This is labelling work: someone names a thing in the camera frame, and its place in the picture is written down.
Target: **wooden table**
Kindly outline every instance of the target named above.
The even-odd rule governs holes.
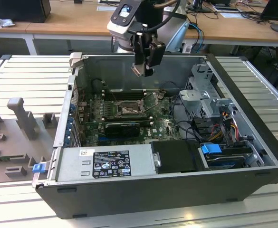
[[[25,39],[31,55],[38,52],[34,39],[65,39],[65,40],[110,40],[111,36],[106,26],[112,12],[97,11],[98,3],[73,1],[60,2],[51,0],[51,14],[45,23],[16,22],[15,27],[0,29],[0,37]],[[209,19],[203,14],[197,16],[199,27],[204,31],[206,44],[276,46],[278,33],[274,32],[268,23],[257,24],[248,19],[224,18]],[[191,46],[197,39],[197,31],[189,29],[184,42]]]

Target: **barcode label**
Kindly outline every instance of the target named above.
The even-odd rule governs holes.
[[[94,149],[80,150],[80,156],[93,156]]]

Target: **warning label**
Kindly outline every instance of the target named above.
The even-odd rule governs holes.
[[[95,152],[92,176],[94,178],[131,176],[129,151]]]

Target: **computer tower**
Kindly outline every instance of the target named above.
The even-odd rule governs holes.
[[[44,23],[50,11],[49,0],[0,0],[0,19]]]

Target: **floor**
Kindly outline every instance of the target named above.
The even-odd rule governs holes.
[[[69,55],[71,52],[67,48],[65,40],[47,40],[38,39],[34,41],[40,55]],[[110,41],[92,41],[92,40],[72,40],[73,51],[79,51],[88,54],[107,54],[111,51]],[[230,56],[232,46],[211,45],[209,52],[216,56]],[[258,47],[240,47],[238,55],[247,57],[253,65],[265,76],[271,83],[274,83],[278,71],[274,69],[275,60],[272,59],[269,50],[262,48],[258,53]],[[0,38],[0,56],[3,54],[28,55],[26,43],[23,39]]]

